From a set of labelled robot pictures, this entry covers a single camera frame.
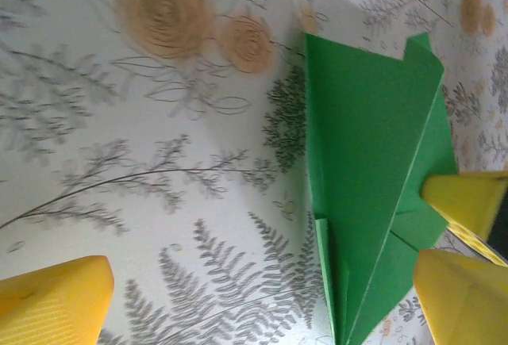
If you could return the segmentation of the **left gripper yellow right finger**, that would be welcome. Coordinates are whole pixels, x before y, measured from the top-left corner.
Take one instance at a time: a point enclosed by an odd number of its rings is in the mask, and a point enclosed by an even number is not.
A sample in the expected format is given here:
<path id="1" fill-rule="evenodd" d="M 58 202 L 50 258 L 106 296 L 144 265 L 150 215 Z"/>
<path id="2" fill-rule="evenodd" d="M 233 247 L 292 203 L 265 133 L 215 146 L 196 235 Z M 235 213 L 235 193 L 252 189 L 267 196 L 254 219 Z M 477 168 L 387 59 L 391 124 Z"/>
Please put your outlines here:
<path id="1" fill-rule="evenodd" d="M 508 345 L 508 267 L 423 250 L 413 280 L 435 345 Z"/>

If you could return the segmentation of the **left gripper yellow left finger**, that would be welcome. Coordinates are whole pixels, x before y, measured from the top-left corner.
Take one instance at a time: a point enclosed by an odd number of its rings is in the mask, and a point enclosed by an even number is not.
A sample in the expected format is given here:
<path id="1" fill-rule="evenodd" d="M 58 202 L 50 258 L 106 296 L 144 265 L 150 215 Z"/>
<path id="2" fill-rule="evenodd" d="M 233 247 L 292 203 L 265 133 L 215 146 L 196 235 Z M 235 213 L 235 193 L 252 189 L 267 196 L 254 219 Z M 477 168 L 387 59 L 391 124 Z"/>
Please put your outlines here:
<path id="1" fill-rule="evenodd" d="M 0 280 L 0 345 L 96 345 L 113 294 L 104 255 Z"/>

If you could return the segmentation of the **floral patterned table cover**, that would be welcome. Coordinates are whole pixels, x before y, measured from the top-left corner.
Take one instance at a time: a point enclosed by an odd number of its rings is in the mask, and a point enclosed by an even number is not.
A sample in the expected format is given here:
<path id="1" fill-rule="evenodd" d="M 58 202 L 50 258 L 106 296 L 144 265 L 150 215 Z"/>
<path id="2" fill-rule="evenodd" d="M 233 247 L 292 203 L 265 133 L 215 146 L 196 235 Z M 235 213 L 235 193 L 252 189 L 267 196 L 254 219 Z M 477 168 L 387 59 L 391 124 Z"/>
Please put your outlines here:
<path id="1" fill-rule="evenodd" d="M 508 0 L 0 0 L 0 279 L 104 255 L 94 345 L 338 345 L 306 40 L 444 68 L 444 163 L 508 170 Z"/>

